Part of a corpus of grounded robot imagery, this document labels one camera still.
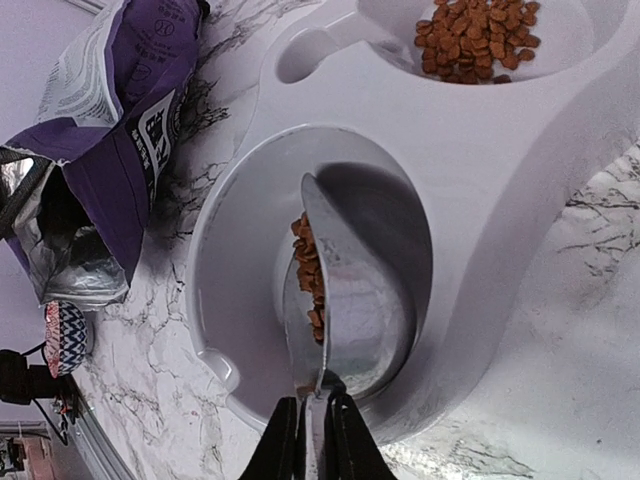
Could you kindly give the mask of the purple puppy food bag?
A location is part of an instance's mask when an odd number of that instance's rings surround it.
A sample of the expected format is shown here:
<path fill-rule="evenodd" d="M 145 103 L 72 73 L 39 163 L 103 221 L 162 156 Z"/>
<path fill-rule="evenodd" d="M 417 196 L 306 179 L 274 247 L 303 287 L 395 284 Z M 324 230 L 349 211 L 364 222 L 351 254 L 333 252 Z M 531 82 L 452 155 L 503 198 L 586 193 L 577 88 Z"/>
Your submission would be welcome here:
<path fill-rule="evenodd" d="M 179 137 L 205 1 L 116 1 L 63 51 L 1 147 L 1 236 L 42 305 L 127 295 Z"/>

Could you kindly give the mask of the silver metal scoop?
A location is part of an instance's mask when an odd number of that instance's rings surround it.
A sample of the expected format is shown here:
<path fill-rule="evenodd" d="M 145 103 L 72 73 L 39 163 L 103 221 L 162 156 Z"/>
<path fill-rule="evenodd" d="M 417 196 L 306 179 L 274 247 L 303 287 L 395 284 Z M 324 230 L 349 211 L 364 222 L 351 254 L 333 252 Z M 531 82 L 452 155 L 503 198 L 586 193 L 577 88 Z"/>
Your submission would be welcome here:
<path fill-rule="evenodd" d="M 338 479 L 332 403 L 339 382 L 328 371 L 329 272 L 337 259 L 339 215 L 317 178 L 301 182 L 303 217 L 296 224 L 294 253 L 285 276 L 283 322 L 298 401 L 293 477 Z"/>

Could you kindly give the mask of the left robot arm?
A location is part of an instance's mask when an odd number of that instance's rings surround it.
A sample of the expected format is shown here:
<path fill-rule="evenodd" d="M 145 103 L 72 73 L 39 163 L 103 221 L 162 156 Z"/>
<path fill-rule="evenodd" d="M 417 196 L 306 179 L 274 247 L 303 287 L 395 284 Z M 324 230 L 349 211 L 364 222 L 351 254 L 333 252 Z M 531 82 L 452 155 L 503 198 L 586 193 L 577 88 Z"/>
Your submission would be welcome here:
<path fill-rule="evenodd" d="M 46 360 L 43 341 L 32 349 L 20 353 L 14 350 L 1 350 L 1 401 L 8 404 L 29 406 L 34 403 L 44 417 L 51 431 L 64 446 L 69 445 L 68 421 L 58 428 L 41 400 L 61 400 L 63 406 L 73 409 L 78 404 L 78 392 L 68 376 L 54 378 L 47 365 L 29 365 L 27 358 L 36 352 Z"/>

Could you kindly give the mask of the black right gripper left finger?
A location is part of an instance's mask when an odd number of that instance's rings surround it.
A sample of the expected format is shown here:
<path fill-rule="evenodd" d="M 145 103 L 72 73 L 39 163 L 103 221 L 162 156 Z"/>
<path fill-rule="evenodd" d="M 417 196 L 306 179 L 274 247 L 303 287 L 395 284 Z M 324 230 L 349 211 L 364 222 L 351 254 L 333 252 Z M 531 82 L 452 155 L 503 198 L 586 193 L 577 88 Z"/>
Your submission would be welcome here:
<path fill-rule="evenodd" d="M 242 473 L 242 480 L 291 480 L 295 463 L 297 427 L 296 399 L 281 398 Z"/>

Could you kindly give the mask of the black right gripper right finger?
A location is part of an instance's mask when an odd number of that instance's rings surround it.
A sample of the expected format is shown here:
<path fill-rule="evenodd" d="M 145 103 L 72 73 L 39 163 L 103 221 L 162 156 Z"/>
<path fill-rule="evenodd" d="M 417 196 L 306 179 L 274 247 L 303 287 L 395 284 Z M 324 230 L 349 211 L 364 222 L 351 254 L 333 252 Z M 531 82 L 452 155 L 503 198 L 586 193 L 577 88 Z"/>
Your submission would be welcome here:
<path fill-rule="evenodd" d="M 323 427 L 326 479 L 397 479 L 383 459 L 354 399 L 341 384 L 329 394 Z"/>

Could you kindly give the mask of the grey double pet bowl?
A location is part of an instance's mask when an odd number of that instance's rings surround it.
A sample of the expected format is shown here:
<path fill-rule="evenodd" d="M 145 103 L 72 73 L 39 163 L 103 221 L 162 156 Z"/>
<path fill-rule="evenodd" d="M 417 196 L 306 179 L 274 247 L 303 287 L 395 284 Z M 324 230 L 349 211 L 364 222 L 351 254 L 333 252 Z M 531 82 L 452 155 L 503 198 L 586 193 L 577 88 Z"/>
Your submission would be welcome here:
<path fill-rule="evenodd" d="M 362 413 L 412 436 L 487 370 L 524 273 L 571 194 L 639 131 L 639 5 L 545 1 L 502 85 L 422 76 L 425 1 L 327 1 L 268 50 L 249 129 L 199 214 L 186 302 L 198 357 L 263 429 L 294 391 L 282 323 L 291 226 L 313 175 L 401 278 L 411 353 Z"/>

